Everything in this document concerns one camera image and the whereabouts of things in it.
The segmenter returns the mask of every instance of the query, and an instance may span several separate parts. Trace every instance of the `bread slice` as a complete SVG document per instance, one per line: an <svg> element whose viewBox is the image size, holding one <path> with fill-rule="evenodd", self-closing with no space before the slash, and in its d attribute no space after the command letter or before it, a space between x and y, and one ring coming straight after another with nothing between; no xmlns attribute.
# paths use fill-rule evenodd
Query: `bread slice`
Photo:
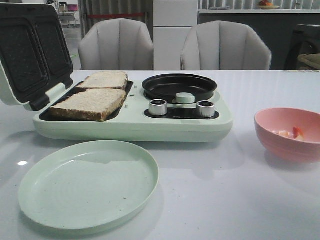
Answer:
<svg viewBox="0 0 320 240"><path fill-rule="evenodd" d="M49 108L54 117L104 122L124 103L122 89L96 88L79 92Z"/></svg>
<svg viewBox="0 0 320 240"><path fill-rule="evenodd" d="M125 89L128 75L124 71L100 71L88 76L78 89Z"/></svg>

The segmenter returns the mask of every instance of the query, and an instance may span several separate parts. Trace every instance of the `chair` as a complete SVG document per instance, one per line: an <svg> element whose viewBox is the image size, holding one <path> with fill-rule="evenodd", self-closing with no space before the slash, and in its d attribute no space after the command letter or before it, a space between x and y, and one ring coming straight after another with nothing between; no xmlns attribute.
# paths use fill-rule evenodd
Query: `chair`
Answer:
<svg viewBox="0 0 320 240"><path fill-rule="evenodd" d="M152 70L154 46L147 25L117 18L96 23L79 43L82 70Z"/></svg>
<svg viewBox="0 0 320 240"><path fill-rule="evenodd" d="M271 58L271 51L251 27L212 21L190 30L181 70L269 70Z"/></svg>

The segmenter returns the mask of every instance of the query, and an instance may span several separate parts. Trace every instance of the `white table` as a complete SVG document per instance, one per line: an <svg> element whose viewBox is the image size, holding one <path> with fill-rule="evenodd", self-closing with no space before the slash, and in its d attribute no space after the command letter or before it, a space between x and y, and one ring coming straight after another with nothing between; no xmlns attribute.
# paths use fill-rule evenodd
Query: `white table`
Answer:
<svg viewBox="0 0 320 240"><path fill-rule="evenodd" d="M81 81L92 72L75 71ZM164 72L128 71L131 80ZM108 232L86 240L318 240L320 163L296 164L264 149L255 113L270 107L320 112L320 72L201 71L214 79L234 115L218 143L134 142L160 168L159 185L146 207ZM34 112L0 103L0 239L51 240L18 205L24 175L37 162L80 141L53 140L35 132Z"/></svg>

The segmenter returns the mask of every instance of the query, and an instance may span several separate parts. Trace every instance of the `black cooking plate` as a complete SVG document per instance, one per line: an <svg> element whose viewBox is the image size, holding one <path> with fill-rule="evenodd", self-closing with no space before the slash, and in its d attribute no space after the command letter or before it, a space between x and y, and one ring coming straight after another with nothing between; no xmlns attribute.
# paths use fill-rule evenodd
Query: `black cooking plate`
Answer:
<svg viewBox="0 0 320 240"><path fill-rule="evenodd" d="M152 76L143 81L144 95L149 99L163 99L175 103L176 94L190 93L195 103L214 95L217 83L210 78L185 73Z"/></svg>

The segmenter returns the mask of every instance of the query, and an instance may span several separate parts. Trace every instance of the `silver knob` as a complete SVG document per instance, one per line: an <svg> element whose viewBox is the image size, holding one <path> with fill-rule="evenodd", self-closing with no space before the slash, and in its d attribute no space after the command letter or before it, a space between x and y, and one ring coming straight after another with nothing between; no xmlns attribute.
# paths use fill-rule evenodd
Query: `silver knob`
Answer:
<svg viewBox="0 0 320 240"><path fill-rule="evenodd" d="M149 113L153 116L163 116L168 112L167 101L154 99L149 102Z"/></svg>
<svg viewBox="0 0 320 240"><path fill-rule="evenodd" d="M196 114L199 117L211 118L215 115L215 104L210 101L198 101L196 103Z"/></svg>

